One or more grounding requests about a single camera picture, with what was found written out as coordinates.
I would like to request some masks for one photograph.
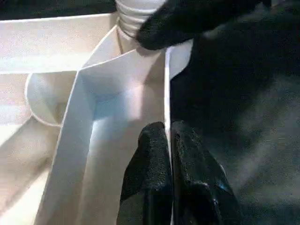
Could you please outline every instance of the dark background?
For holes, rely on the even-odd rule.
[[[0,0],[0,20],[89,15],[116,11],[114,0]]]

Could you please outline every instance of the dark fabric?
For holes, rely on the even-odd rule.
[[[114,0],[0,0],[0,20],[89,15],[115,11]]]
[[[201,135],[184,122],[175,122],[171,136],[175,224],[239,225],[240,206]]]
[[[118,225],[170,225],[173,179],[164,125],[147,125],[124,174]]]
[[[195,37],[171,80],[172,121],[201,130],[244,225],[300,224],[300,3]]]

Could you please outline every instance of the white cylindrical cup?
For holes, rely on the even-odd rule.
[[[38,121],[52,127],[61,126],[75,76],[76,71],[28,76],[25,98]]]

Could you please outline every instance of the white plastic divider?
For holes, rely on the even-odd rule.
[[[78,70],[117,14],[0,21],[0,71]]]
[[[138,135],[164,120],[164,58],[136,49],[79,71],[35,224],[115,220]]]

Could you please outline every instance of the white plastic tray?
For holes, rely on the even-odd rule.
[[[0,225],[115,224],[141,129],[164,121],[169,136],[169,80],[186,66],[191,43],[146,51],[116,19],[0,22],[0,79],[16,84],[1,89],[0,113],[13,126],[2,130],[13,131],[0,146]],[[10,119],[12,96],[18,116]]]

